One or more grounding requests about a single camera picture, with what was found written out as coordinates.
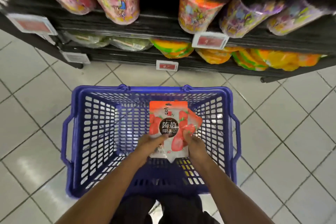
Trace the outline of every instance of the shopping basket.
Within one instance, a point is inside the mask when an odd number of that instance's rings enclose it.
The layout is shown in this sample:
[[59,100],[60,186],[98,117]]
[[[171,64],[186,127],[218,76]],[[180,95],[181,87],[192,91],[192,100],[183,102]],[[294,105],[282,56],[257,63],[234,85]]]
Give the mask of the shopping basket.
[[[103,179],[137,146],[149,131],[150,101],[187,101],[203,118],[195,135],[205,142],[212,159],[237,183],[241,155],[240,123],[233,114],[233,95],[227,87],[79,86],[72,92],[71,114],[63,123],[61,159],[68,168],[66,192],[79,198]],[[68,160],[67,132],[73,119],[72,157]],[[236,124],[237,153],[233,156],[232,120]],[[133,194],[192,196],[208,193],[188,158],[173,163],[148,158],[130,183]]]

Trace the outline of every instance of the strawberry jelly package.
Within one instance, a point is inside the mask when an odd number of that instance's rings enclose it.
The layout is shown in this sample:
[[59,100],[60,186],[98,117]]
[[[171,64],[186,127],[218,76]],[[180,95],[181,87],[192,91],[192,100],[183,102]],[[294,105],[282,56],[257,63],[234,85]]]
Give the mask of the strawberry jelly package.
[[149,103],[149,136],[157,138],[169,134],[151,158],[166,158],[173,162],[175,158],[188,156],[188,145],[182,131],[193,134],[202,124],[202,118],[188,109],[186,101],[151,101]]

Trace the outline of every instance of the bottom shelf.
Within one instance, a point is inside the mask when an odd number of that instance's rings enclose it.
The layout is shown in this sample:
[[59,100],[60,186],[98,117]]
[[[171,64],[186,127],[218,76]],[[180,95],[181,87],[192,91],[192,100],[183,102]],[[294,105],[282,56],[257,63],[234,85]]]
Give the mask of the bottom shelf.
[[268,68],[265,71],[247,70],[238,66],[232,60],[232,58],[223,64],[212,65],[203,60],[195,51],[190,56],[185,58],[167,59],[155,47],[152,47],[146,51],[131,52],[119,49],[112,45],[107,45],[103,48],[88,48],[80,46],[79,44],[71,41],[67,44],[60,44],[59,48],[64,52],[85,53],[88,55],[91,61],[107,61],[156,66],[157,60],[169,60],[178,62],[179,69],[275,77],[284,77],[287,73],[282,69],[273,68]]

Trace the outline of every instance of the black circle logo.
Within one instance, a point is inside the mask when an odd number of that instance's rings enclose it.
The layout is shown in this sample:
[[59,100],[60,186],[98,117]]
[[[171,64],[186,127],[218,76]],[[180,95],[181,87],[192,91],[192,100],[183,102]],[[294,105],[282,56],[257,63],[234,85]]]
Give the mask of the black circle logo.
[[179,130],[179,123],[173,118],[165,118],[160,122],[160,133],[169,134],[169,137],[174,137]]

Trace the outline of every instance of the person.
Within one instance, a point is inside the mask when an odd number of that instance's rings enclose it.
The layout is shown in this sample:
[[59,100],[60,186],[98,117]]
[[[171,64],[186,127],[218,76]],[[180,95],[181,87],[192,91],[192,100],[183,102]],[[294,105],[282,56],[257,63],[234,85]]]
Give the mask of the person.
[[[274,224],[211,159],[200,138],[190,136],[187,131],[183,137],[189,146],[189,159],[207,185],[225,224]],[[137,170],[166,138],[167,135],[156,139],[143,135],[134,152],[84,194],[56,224],[152,223],[148,212],[155,199],[132,196],[122,201],[122,198]],[[164,195],[158,201],[163,209],[159,224],[218,223],[202,211],[199,196]]]

